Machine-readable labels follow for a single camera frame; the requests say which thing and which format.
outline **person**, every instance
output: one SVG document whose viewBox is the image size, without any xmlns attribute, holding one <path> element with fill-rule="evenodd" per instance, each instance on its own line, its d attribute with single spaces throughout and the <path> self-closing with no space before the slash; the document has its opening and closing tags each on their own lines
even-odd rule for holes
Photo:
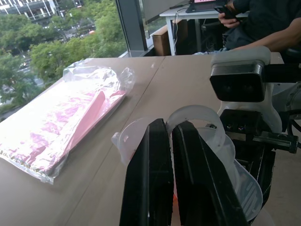
<svg viewBox="0 0 301 226">
<path fill-rule="evenodd" d="M 235 15 L 249 11 L 243 22 L 218 15 L 230 28 L 222 51 L 266 46 L 281 52 L 301 42 L 301 0 L 233 0 L 226 7 Z"/>
</svg>

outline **transparent plastic bag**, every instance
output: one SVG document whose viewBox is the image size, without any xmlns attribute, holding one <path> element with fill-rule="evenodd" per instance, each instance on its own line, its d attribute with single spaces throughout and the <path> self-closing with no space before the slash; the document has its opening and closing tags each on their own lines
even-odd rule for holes
<svg viewBox="0 0 301 226">
<path fill-rule="evenodd" d="M 63 79 L 0 123 L 0 157 L 53 184 L 70 150 L 119 106 L 135 83 L 121 74 L 76 62 Z"/>
</svg>

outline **smartphone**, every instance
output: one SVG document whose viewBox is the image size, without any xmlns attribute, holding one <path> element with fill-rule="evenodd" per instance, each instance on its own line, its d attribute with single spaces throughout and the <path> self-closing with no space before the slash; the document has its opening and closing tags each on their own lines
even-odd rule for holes
<svg viewBox="0 0 301 226">
<path fill-rule="evenodd" d="M 214 8 L 219 13 L 225 14 L 225 19 L 236 19 L 237 21 L 240 21 L 227 7 L 221 6 L 221 7 L 215 7 Z"/>
</svg>

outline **hand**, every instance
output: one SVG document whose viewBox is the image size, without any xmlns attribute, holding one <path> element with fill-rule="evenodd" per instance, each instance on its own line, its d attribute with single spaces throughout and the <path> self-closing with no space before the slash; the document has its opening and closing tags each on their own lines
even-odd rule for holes
<svg viewBox="0 0 301 226">
<path fill-rule="evenodd" d="M 239 21 L 237 21 L 237 19 L 225 19 L 224 13 L 220 13 L 218 15 L 218 19 L 225 27 L 228 28 L 237 27 L 239 25 Z"/>
</svg>

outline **black shirt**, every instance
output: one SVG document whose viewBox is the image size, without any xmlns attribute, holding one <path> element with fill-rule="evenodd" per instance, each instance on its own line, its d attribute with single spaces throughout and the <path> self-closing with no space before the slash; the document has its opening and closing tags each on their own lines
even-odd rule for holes
<svg viewBox="0 0 301 226">
<path fill-rule="evenodd" d="M 241 25 L 226 33 L 225 47 L 229 49 L 284 30 L 294 19 L 301 17 L 301 0 L 234 0 L 233 5 L 240 13 L 250 12 Z"/>
</svg>

